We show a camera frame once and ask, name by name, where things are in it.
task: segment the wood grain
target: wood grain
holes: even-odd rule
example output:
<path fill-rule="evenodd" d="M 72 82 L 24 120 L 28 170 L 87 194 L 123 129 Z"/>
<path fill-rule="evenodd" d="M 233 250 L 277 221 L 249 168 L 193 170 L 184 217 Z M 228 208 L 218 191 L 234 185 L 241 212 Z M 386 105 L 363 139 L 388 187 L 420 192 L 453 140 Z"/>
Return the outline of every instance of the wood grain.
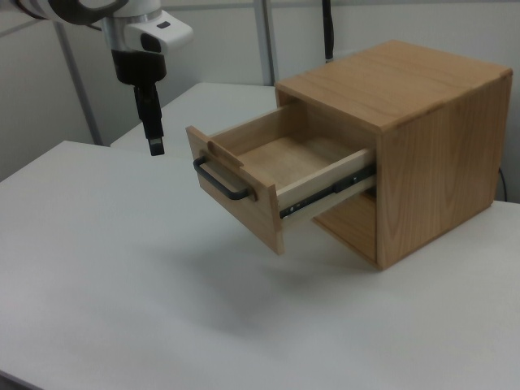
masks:
<path fill-rule="evenodd" d="M 307 127 L 306 104 L 295 102 L 218 132 L 211 139 L 239 156 Z"/>
<path fill-rule="evenodd" d="M 362 149 L 358 152 L 342 158 L 312 175 L 308 175 L 276 192 L 278 207 L 285 209 L 306 197 L 309 197 L 332 183 L 368 167 L 375 163 L 375 151 Z"/>
<path fill-rule="evenodd" d="M 381 134 L 501 76 L 507 67 L 390 41 L 276 83 L 295 97 Z"/>
<path fill-rule="evenodd" d="M 221 163 L 227 169 L 233 169 L 229 165 L 227 158 L 223 161 L 208 150 L 208 142 L 214 142 L 209 137 L 204 136 L 194 127 L 187 128 L 187 133 L 194 158 L 199 157 L 201 154 L 206 154 L 214 160 L 214 164 Z M 199 183 L 202 189 L 244 224 L 264 244 L 277 254 L 282 254 L 284 252 L 284 242 L 275 185 L 260 181 L 257 176 L 251 175 L 244 167 L 236 167 L 235 173 L 253 189 L 254 200 L 246 198 L 232 201 L 201 176 L 199 176 Z"/>
<path fill-rule="evenodd" d="M 354 151 L 330 138 L 294 133 L 242 154 L 240 160 L 251 172 L 276 184 L 277 189 L 336 163 Z"/>
<path fill-rule="evenodd" d="M 511 76 L 381 137 L 378 263 L 389 267 L 493 202 Z"/>
<path fill-rule="evenodd" d="M 326 232 L 381 269 L 376 259 L 375 199 L 360 194 L 314 218 Z"/>

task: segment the open drawer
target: open drawer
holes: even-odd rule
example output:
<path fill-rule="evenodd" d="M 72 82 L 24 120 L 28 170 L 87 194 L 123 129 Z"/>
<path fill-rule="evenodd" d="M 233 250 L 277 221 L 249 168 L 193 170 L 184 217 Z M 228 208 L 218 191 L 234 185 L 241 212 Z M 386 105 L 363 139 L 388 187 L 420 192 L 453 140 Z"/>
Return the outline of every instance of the open drawer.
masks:
<path fill-rule="evenodd" d="M 375 146 L 304 102 L 213 136 L 187 132 L 201 187 L 278 254 L 284 229 L 375 186 Z"/>

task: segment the cabinet top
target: cabinet top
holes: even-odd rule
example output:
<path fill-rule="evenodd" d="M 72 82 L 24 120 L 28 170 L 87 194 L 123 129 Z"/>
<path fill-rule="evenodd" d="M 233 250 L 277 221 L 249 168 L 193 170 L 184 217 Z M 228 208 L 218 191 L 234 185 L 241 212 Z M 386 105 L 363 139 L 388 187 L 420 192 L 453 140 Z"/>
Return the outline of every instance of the cabinet top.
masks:
<path fill-rule="evenodd" d="M 512 74 L 494 63 L 389 41 L 275 86 L 383 133 Z"/>

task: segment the white wall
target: white wall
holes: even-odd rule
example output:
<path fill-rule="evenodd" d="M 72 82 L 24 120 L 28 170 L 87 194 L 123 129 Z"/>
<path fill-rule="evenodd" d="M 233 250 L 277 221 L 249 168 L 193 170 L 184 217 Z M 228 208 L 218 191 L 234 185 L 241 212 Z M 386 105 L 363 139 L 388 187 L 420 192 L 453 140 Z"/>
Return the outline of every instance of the white wall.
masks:
<path fill-rule="evenodd" d="M 323 63 L 323 22 L 319 6 L 273 3 L 275 56 L 280 78 Z M 335 55 L 390 39 L 409 41 L 513 68 L 520 75 L 520 3 L 335 6 Z M 513 92 L 502 169 L 509 199 L 520 202 L 520 80 Z"/>
<path fill-rule="evenodd" d="M 92 143 L 51 22 L 0 14 L 0 86 L 0 180 L 61 141 Z"/>
<path fill-rule="evenodd" d="M 178 3 L 170 0 L 164 6 Z M 204 3 L 209 2 L 191 2 L 180 8 L 184 11 L 170 11 L 193 28 L 195 38 L 167 56 L 168 74 L 158 83 L 163 106 L 202 81 L 264 84 L 265 59 L 260 55 L 253 2 L 233 2 L 238 6 L 226 4 L 223 9 L 218 8 L 222 0 L 212 2 L 209 9 Z M 195 6 L 202 7 L 186 11 Z M 76 26 L 67 26 L 66 31 L 103 143 L 109 145 L 139 123 L 132 87 L 117 81 L 101 33 Z"/>

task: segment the drawer slide rail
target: drawer slide rail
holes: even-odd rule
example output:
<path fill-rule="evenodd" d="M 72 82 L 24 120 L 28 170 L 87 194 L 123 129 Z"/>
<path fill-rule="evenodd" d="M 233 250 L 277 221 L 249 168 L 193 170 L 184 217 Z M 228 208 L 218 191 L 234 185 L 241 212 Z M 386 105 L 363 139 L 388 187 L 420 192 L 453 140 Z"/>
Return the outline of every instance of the drawer slide rail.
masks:
<path fill-rule="evenodd" d="M 368 179 L 369 177 L 375 175 L 375 165 L 370 165 L 368 167 L 364 167 L 363 169 L 354 172 L 352 175 L 348 175 L 345 178 L 336 181 L 335 183 L 329 185 L 328 187 L 322 189 L 321 191 L 318 191 L 314 195 L 311 195 L 309 197 L 306 197 L 305 199 L 299 201 L 298 203 L 295 203 L 292 206 L 289 206 L 283 210 L 280 211 L 279 217 L 281 219 L 288 217 L 291 214 L 296 213 L 297 211 L 303 209 L 304 207 L 307 207 L 308 205 L 315 203 L 317 201 L 322 200 L 325 197 L 328 197 L 329 195 L 332 195 L 333 193 L 340 193 L 341 191 L 344 191 L 353 185 Z"/>

